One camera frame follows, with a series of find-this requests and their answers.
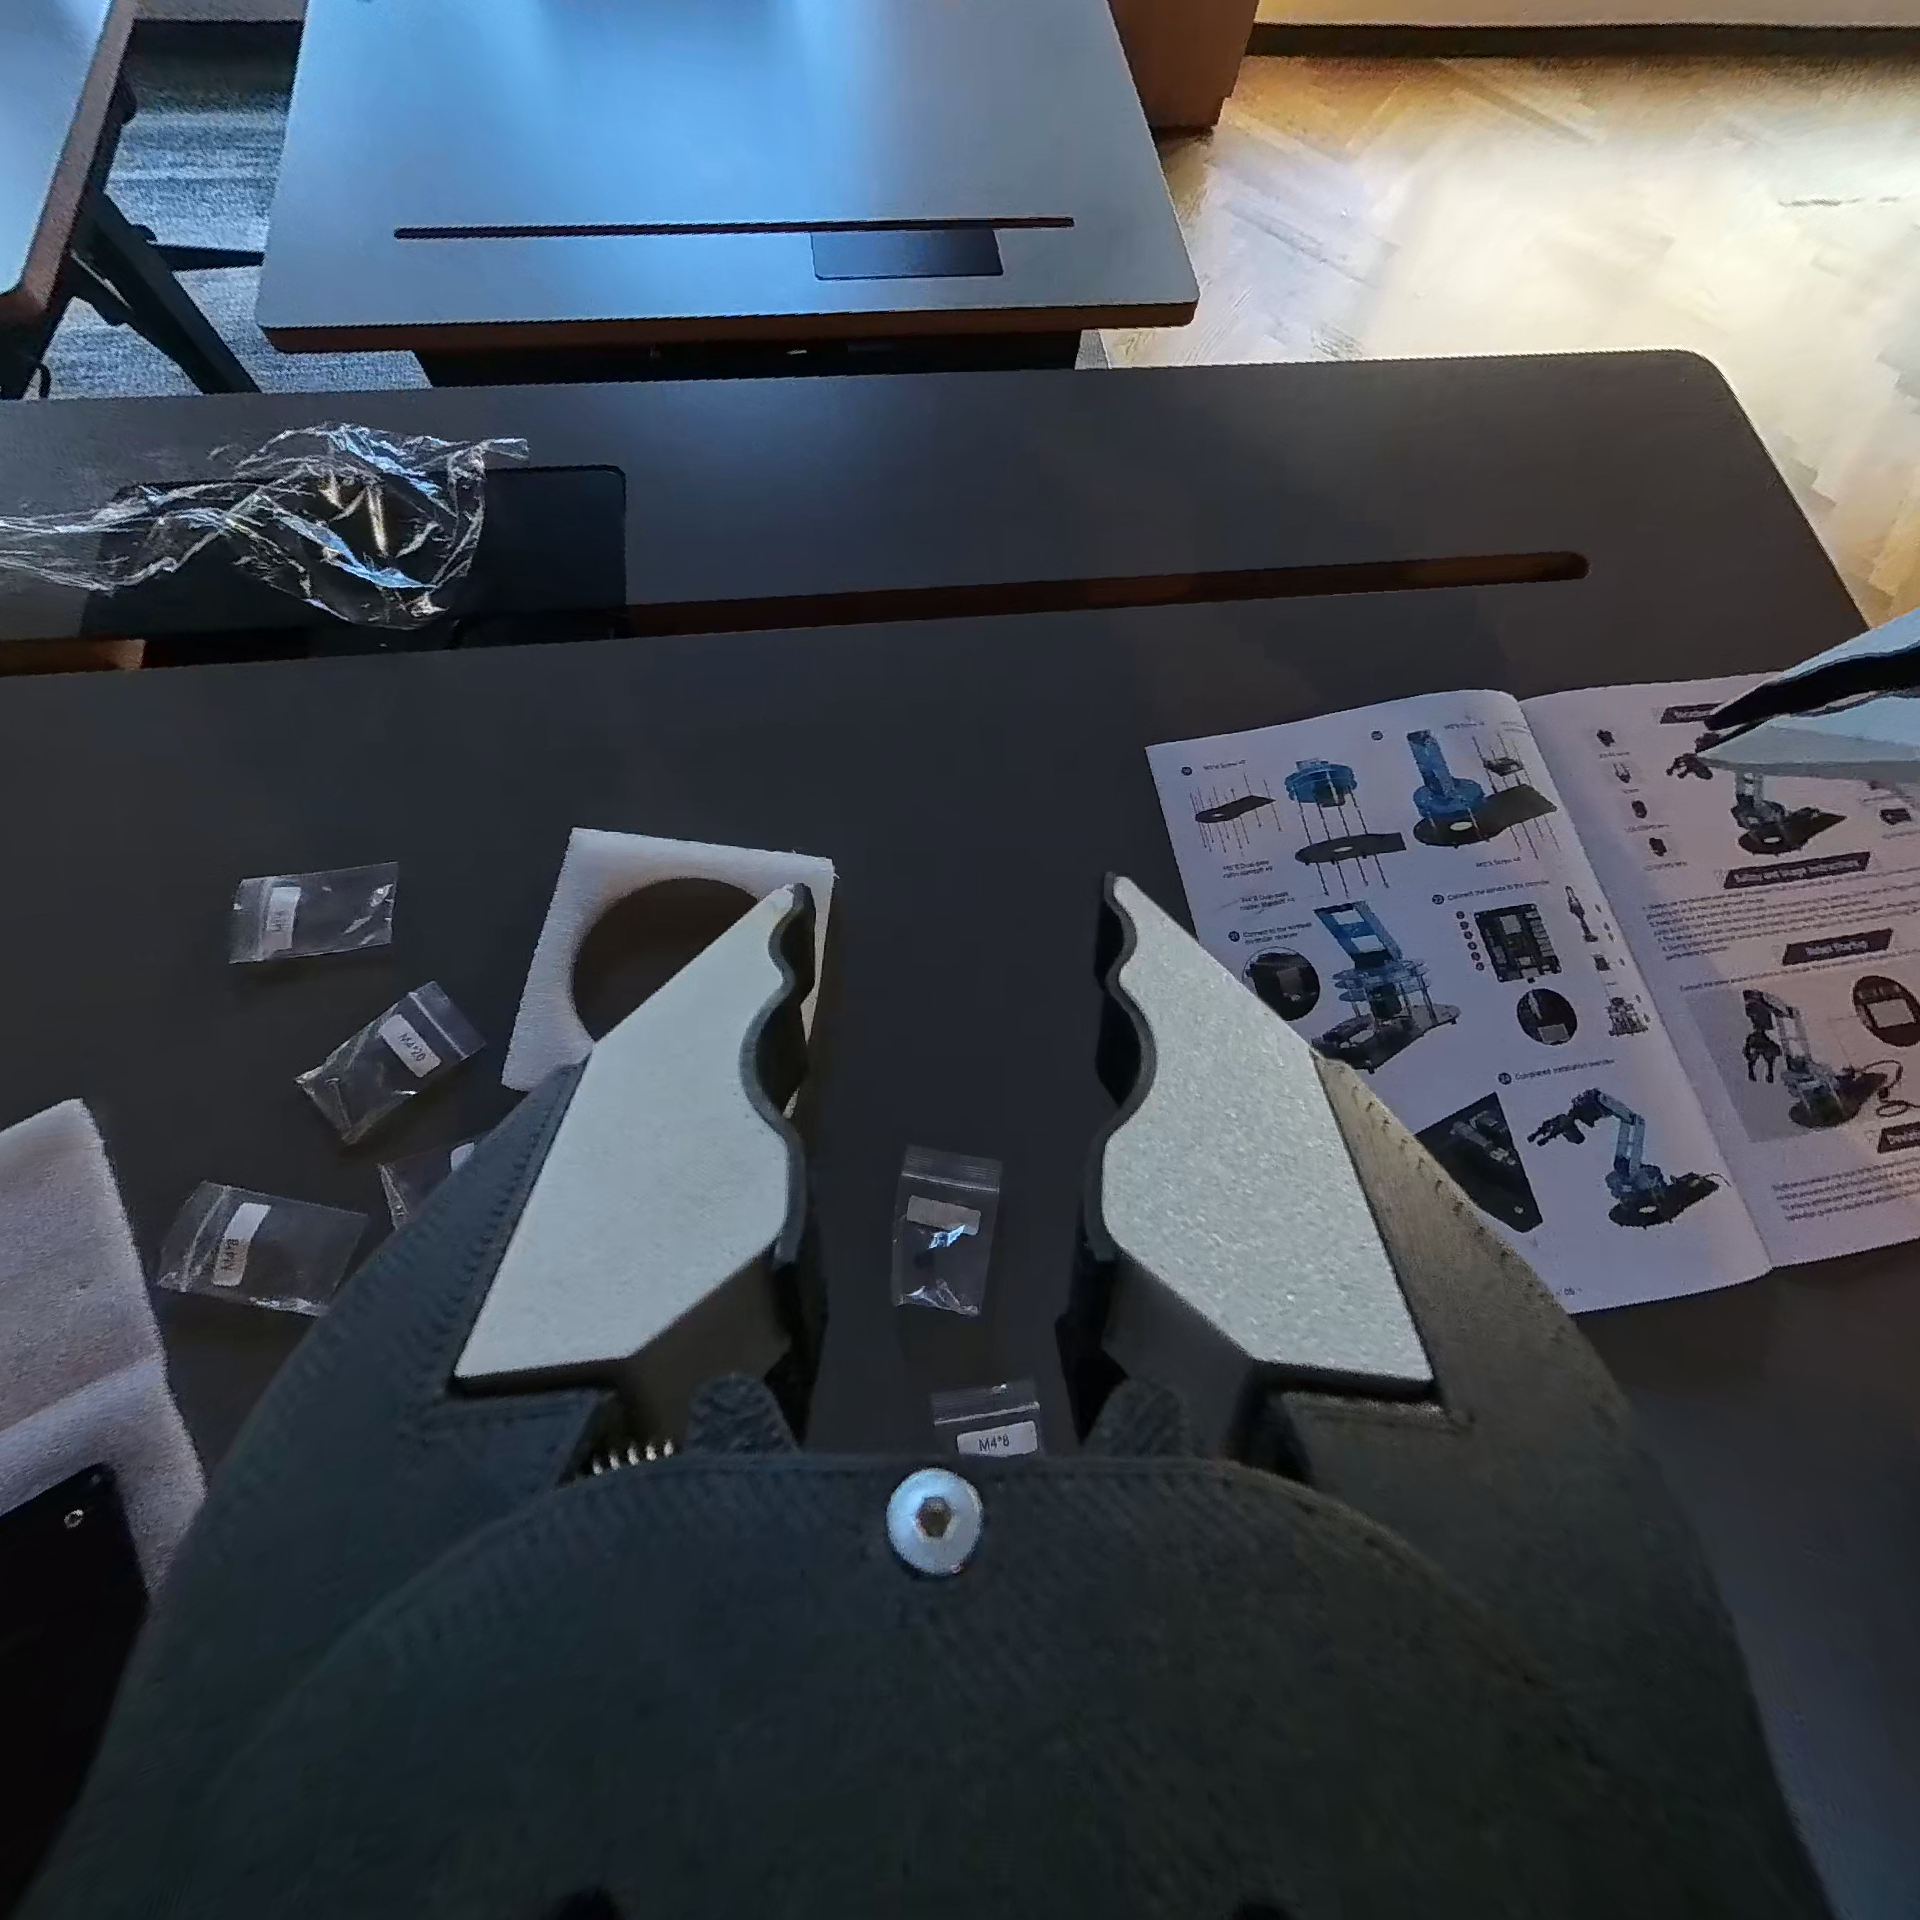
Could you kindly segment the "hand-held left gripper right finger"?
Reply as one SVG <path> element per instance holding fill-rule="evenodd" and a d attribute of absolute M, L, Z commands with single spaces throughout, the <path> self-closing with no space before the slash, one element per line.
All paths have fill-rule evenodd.
<path fill-rule="evenodd" d="M 1202 1448 L 1246 1448 L 1287 1392 L 1431 1403 L 1434 1362 L 1311 1043 L 1117 872 L 1094 983 L 1111 1107 L 1058 1318 L 1077 1434 L 1122 1384 L 1170 1392 Z"/>

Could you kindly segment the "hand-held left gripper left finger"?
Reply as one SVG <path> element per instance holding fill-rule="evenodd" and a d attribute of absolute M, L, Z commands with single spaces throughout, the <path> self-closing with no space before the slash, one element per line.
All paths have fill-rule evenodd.
<path fill-rule="evenodd" d="M 762 897 L 559 1072 L 559 1117 L 452 1376 L 479 1392 L 589 1384 L 637 1448 L 678 1448 L 719 1376 L 807 1373 L 799 1277 L 817 975 L 804 881 Z"/>

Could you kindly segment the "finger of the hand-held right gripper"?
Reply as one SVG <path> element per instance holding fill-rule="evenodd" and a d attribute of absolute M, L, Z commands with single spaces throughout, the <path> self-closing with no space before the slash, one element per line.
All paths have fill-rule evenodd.
<path fill-rule="evenodd" d="M 1698 754 L 1729 773 L 1909 785 L 1918 779 L 1918 705 L 1781 712 L 1701 743 Z"/>
<path fill-rule="evenodd" d="M 1707 717 L 1714 733 L 1918 690 L 1918 607 L 1766 678 Z"/>

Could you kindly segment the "robot arm instruction booklet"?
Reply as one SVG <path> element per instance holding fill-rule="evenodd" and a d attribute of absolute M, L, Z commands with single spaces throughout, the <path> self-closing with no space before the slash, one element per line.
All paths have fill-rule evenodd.
<path fill-rule="evenodd" d="M 1201 943 L 1572 1311 L 1915 1241 L 1915 784 L 1709 766 L 1756 686 L 1442 690 L 1146 751 Z"/>

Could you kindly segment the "empty black desk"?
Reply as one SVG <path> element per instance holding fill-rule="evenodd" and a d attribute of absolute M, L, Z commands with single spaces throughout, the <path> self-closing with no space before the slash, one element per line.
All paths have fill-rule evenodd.
<path fill-rule="evenodd" d="M 346 1 L 303 15 L 257 322 L 445 362 L 1195 303 L 1107 3 Z"/>
<path fill-rule="evenodd" d="M 92 303 L 157 347 L 202 392 L 257 383 L 181 272 L 237 270 L 261 254 L 172 246 L 132 223 L 108 174 L 135 111 L 123 79 L 132 1 L 2 3 L 2 395 L 46 387 L 63 310 Z"/>

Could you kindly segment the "white foam square with hole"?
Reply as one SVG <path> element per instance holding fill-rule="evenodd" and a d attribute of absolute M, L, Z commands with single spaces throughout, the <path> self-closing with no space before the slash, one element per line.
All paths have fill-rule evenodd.
<path fill-rule="evenodd" d="M 827 856 L 577 824 L 519 994 L 502 1088 L 529 1091 L 593 1051 L 572 986 L 587 934 L 621 901 L 671 880 L 718 880 L 753 903 L 782 883 L 804 881 L 814 901 L 814 974 L 826 974 L 836 880 Z"/>

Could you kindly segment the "white foam sheet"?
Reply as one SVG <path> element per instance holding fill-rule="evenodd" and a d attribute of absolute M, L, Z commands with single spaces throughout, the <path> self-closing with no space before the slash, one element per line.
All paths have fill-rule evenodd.
<path fill-rule="evenodd" d="M 92 1467 L 157 1595 L 205 1477 L 106 1139 L 71 1097 L 2 1133 L 2 1509 Z"/>

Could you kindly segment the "crumpled clear plastic wrap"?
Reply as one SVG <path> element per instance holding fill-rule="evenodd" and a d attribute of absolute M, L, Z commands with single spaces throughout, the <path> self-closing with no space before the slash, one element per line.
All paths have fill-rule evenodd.
<path fill-rule="evenodd" d="M 510 437 L 291 427 L 257 447 L 214 447 L 210 477 L 138 480 L 92 509 L 2 515 L 2 569 L 123 593 L 214 557 L 357 629 L 410 633 L 454 607 L 486 527 L 490 470 L 529 454 Z"/>

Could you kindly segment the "mirrored wooden cabinet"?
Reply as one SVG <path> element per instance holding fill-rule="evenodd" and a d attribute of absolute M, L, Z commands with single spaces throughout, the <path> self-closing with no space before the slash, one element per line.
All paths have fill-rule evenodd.
<path fill-rule="evenodd" d="M 1259 1 L 1108 1 L 1147 127 L 1201 134 L 1215 125 L 1257 22 Z"/>

